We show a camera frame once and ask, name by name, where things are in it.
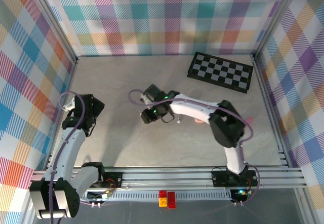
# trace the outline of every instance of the floor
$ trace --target floor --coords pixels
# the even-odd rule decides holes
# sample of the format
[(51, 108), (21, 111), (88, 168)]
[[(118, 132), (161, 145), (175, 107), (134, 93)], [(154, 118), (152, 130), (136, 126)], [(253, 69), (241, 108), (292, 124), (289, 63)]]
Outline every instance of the floor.
[[(250, 64), (249, 55), (221, 56)], [(255, 136), (244, 147), (247, 161), (255, 165), (280, 165), (277, 145), (253, 72), (247, 94), (187, 78), (193, 56), (82, 57), (71, 90), (90, 93), (105, 103), (91, 137), (81, 146), (75, 165), (101, 161), (104, 166), (225, 166), (224, 149), (209, 125), (181, 117), (165, 124), (145, 125), (143, 107), (128, 101), (132, 89), (145, 90), (156, 84), (161, 90), (179, 91), (209, 101), (230, 101), (251, 123)]]
[[(293, 189), (262, 189), (244, 208), (228, 205), (229, 201), (176, 201), (176, 209), (158, 208), (157, 203), (144, 201), (113, 201), (100, 209), (80, 205), (76, 217), (64, 218), (61, 224), (304, 223)], [(35, 218), (33, 224), (49, 224), (49, 220)]]

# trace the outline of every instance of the black and white checkerboard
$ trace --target black and white checkerboard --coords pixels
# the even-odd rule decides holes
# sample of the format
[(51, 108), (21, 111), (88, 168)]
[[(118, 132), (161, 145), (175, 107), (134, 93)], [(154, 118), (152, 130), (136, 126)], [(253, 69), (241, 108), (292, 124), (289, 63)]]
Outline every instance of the black and white checkerboard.
[(252, 72), (250, 65), (196, 52), (188, 77), (247, 93)]

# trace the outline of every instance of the purple cable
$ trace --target purple cable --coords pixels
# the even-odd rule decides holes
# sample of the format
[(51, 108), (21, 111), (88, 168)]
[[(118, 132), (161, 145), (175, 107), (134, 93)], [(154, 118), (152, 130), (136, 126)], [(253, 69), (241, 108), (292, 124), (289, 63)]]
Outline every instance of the purple cable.
[(194, 101), (194, 100), (190, 100), (190, 99), (184, 99), (184, 98), (170, 98), (170, 99), (165, 99), (165, 100), (162, 100), (162, 101), (158, 101), (158, 102), (155, 102), (155, 103), (152, 103), (152, 104), (142, 104), (142, 103), (138, 103), (136, 101), (134, 101), (131, 97), (132, 93), (133, 92), (139, 92), (141, 94), (143, 94), (143, 91), (142, 90), (139, 90), (139, 89), (134, 89), (134, 90), (131, 90), (129, 93), (128, 93), (128, 99), (129, 101), (134, 104), (134, 105), (137, 105), (137, 106), (156, 106), (156, 105), (159, 105), (159, 104), (162, 104), (162, 103), (165, 103), (165, 102), (168, 102), (168, 101), (183, 101), (183, 102), (190, 102), (192, 104), (195, 104), (195, 105), (198, 105), (198, 106), (203, 106), (203, 107), (207, 107), (207, 108), (210, 108), (210, 109), (215, 109), (215, 110), (220, 110), (220, 111), (223, 111), (225, 113), (228, 113), (230, 114), (231, 116), (237, 118), (238, 120), (240, 120), (242, 123), (245, 124), (246, 127), (249, 128), (249, 131), (251, 132), (251, 134), (249, 135), (249, 137), (247, 137), (246, 139), (242, 139), (238, 145), (239, 145), (239, 152), (240, 152), (240, 155), (241, 155), (241, 158), (244, 162), (244, 164), (248, 167), (253, 167), (258, 175), (258, 184), (257, 184), (257, 187), (255, 189), (255, 191), (253, 192), (253, 194), (251, 195), (251, 197), (249, 199), (247, 199), (245, 202), (248, 202), (250, 201), (251, 199), (254, 198), (255, 194), (257, 193), (257, 191), (259, 190), (259, 187), (260, 187), (260, 172), (258, 170), (258, 168), (254, 165), (251, 165), (251, 164), (248, 164), (245, 159), (244, 159), (244, 153), (243, 153), (243, 142), (246, 142), (250, 139), (252, 139), (253, 137), (253, 129), (251, 127), (250, 124), (248, 124), (243, 118), (241, 118), (239, 115), (231, 112), (230, 110), (227, 110), (225, 108), (221, 108), (221, 107), (218, 107), (218, 106), (212, 106), (212, 105), (208, 105), (208, 104), (205, 104), (205, 103), (202, 103), (202, 102), (198, 102), (198, 101)]
[(92, 206), (92, 204), (90, 204), (89, 202), (85, 202), (85, 201), (81, 201), (81, 200), (80, 200), (80, 203), (81, 203), (81, 204), (91, 205), (91, 206)]
[(49, 206), (50, 206), (50, 216), (51, 216), (51, 224), (54, 224), (54, 207), (53, 207), (53, 183), (54, 183), (54, 177), (55, 177), (55, 169), (57, 167), (57, 163), (58, 163), (58, 160), (60, 158), (60, 155), (62, 154), (62, 151), (65, 147), (65, 145), (68, 143), (68, 140), (69, 138), (71, 137), (71, 135), (77, 130), (77, 128), (79, 127), (79, 125), (81, 124), (82, 120), (83, 120), (83, 117), (85, 116), (85, 112), (86, 112), (86, 106), (85, 106), (85, 103), (83, 102), (83, 99), (81, 98), (81, 96), (73, 91), (66, 91), (66, 92), (63, 92), (58, 101), (59, 101), (59, 105), (62, 109), (64, 109), (62, 103), (61, 103), (61, 98), (63, 95), (66, 95), (66, 94), (73, 94), (75, 95), (77, 98), (79, 98), (79, 100), (81, 101), (81, 104), (82, 104), (82, 114), (81, 114), (81, 117), (78, 121), (78, 123), (75, 125), (75, 127), (71, 130), (71, 132), (67, 135), (67, 137), (65, 138), (62, 146), (60, 147), (59, 151), (57, 152), (57, 155), (56, 155), (56, 158), (54, 159), (54, 163), (53, 163), (53, 171), (51, 173), (51, 179), (50, 179), (50, 186), (49, 186)]

